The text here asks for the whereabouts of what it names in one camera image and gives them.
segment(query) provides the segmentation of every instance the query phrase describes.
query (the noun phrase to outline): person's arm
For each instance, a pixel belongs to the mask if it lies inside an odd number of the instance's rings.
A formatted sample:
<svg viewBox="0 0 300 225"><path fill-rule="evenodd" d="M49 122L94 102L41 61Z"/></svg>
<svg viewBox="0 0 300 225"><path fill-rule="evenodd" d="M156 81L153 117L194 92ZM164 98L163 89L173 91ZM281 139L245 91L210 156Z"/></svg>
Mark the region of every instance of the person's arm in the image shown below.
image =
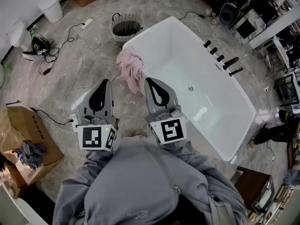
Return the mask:
<svg viewBox="0 0 300 225"><path fill-rule="evenodd" d="M55 204L53 225L68 225L70 219L80 212L91 184L112 156L113 151L89 152L75 178L62 182Z"/></svg>
<svg viewBox="0 0 300 225"><path fill-rule="evenodd" d="M207 179L208 193L220 202L230 204L238 224L247 224L246 208L239 192L217 168L208 164L207 157L197 152L190 141L182 140L162 147L201 172Z"/></svg>

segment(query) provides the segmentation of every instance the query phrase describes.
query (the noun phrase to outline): jacket zipper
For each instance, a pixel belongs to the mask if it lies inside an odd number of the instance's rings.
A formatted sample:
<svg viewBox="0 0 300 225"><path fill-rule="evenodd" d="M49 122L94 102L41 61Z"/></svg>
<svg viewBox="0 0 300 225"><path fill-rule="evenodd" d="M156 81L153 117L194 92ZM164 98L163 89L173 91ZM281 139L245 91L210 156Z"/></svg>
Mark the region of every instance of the jacket zipper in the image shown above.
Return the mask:
<svg viewBox="0 0 300 225"><path fill-rule="evenodd" d="M147 143L145 143L145 141L142 141L144 144L145 149L151 154L151 156L155 159L155 161L157 162L158 166L160 167L160 170L163 172L166 180L168 181L170 187L173 189L174 191L174 195L175 195L175 203L178 203L178 195L181 194L181 190L179 188L179 186L176 184L175 179L173 178L173 176L171 175L171 172L169 170L169 168L167 167L167 165L165 164L165 162L162 160L162 158L160 157L159 154L157 154L156 152L152 152L148 146Z"/></svg>

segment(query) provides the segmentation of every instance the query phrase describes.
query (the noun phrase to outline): zipper pull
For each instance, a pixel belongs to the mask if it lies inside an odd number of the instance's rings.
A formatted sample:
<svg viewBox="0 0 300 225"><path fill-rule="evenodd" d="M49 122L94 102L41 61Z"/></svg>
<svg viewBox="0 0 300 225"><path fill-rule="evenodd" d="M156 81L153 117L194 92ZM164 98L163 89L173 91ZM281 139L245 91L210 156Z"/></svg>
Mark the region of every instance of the zipper pull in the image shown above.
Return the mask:
<svg viewBox="0 0 300 225"><path fill-rule="evenodd" d="M178 185L174 185L174 190L177 194L179 194L179 195L181 194L181 190Z"/></svg>

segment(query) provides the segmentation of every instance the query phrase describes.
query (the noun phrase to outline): white bathtub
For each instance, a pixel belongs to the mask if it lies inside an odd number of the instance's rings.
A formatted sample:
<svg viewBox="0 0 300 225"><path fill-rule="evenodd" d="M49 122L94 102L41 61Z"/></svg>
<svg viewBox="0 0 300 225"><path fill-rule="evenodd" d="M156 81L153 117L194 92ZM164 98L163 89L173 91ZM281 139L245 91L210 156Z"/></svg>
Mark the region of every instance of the white bathtub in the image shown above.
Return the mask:
<svg viewBox="0 0 300 225"><path fill-rule="evenodd" d="M145 65L143 79L159 79L175 90L188 119L187 138L195 149L228 161L243 141L255 109L230 71L223 70L223 62L217 62L203 44L186 25L169 17L123 49L132 46L139 52ZM140 90L144 93L143 81Z"/></svg>

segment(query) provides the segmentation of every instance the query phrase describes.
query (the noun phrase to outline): gray tile floor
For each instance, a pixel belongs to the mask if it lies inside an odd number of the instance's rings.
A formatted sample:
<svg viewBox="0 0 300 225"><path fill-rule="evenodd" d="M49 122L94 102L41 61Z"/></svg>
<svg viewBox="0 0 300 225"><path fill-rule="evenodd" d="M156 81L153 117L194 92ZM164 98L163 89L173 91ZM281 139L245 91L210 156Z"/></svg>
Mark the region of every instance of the gray tile floor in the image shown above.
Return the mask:
<svg viewBox="0 0 300 225"><path fill-rule="evenodd" d="M77 87L92 86L104 78L112 79L119 72L115 68L115 61L120 48L115 44L109 30L110 20L114 13L139 13L145 19L145 28L148 28L170 16L181 18L187 11L204 14L208 7L202 0L97 0L81 8L71 0L64 9L63 18L57 23L49 23L43 18L38 23L37 33L46 38L53 38L56 46L61 46L67 39L68 30L72 25L83 23L88 18L93 19L90 26L81 31L77 38L83 57L83 67L66 99L67 114L71 114L70 106ZM184 20L197 24L201 33L211 33L215 38L223 40L240 57L244 64L237 63L233 66L235 68L243 66L244 71L238 73L236 78L255 106L257 114L232 164L212 157L209 160L228 178L233 176L238 165L263 173L271 173L275 187L278 189L287 170L286 144L269 141L269 146L276 154L274 164L271 161L273 154L266 144L257 146L255 149L247 146L249 139L265 122L274 123L267 102L267 94L263 91L265 86L272 88L274 80L271 77L265 77L267 71L262 58L252 56L249 45L240 45L226 27L211 25L211 19L210 17L202 19L195 14L188 14ZM210 35L201 35L193 24L186 23L186 25L204 41L211 38ZM71 36L75 37L79 30L80 27L73 28ZM235 57L222 43L219 51L225 55L226 60ZM62 101L81 65L80 55L74 42L64 45L54 68L46 76L38 73L40 62L23 59L21 48L15 48L6 62L12 66L12 70L6 71L5 82L0 91L1 108L5 103L19 99L28 106L46 111L58 121L67 120L63 115ZM44 71L48 65L43 64L41 71ZM147 124L144 121L147 115L144 97L141 94L131 93L127 84L119 77L113 81L112 86L115 101L114 112L120 118L120 131L124 132L129 129L147 131ZM79 89L76 97L83 92L83 89ZM272 89L268 92L268 96L271 109L276 115L279 108L278 97ZM45 126L65 155L62 162L41 180L43 190L55 201L60 183L73 176L75 170L83 164L86 152L79 149L77 136L63 132L47 122ZM62 128L72 131L70 125Z"/></svg>

